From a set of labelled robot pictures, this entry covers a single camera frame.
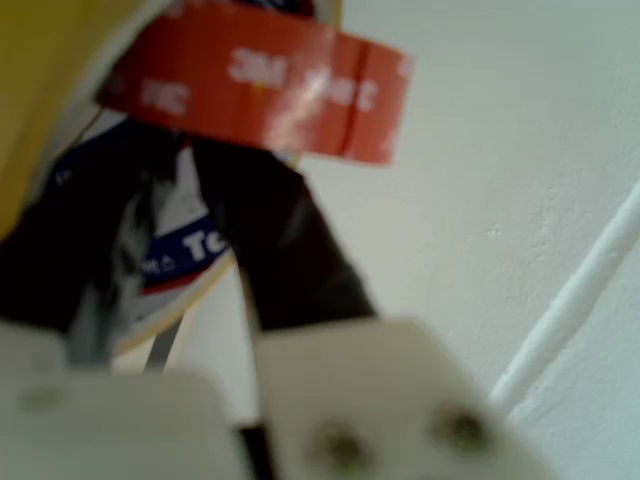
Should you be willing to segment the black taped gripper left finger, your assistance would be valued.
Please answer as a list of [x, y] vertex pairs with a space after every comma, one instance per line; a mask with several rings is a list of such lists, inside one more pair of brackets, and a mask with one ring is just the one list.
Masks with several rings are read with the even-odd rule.
[[211, 382], [109, 371], [175, 183], [180, 139], [84, 145], [69, 179], [1, 243], [1, 475], [232, 479], [236, 442]]

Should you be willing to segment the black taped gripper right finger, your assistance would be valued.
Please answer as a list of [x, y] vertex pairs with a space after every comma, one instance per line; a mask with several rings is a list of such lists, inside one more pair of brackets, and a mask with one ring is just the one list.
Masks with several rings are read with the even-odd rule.
[[304, 178], [273, 153], [192, 142], [242, 276], [258, 379], [256, 479], [552, 479], [440, 339], [384, 320]]

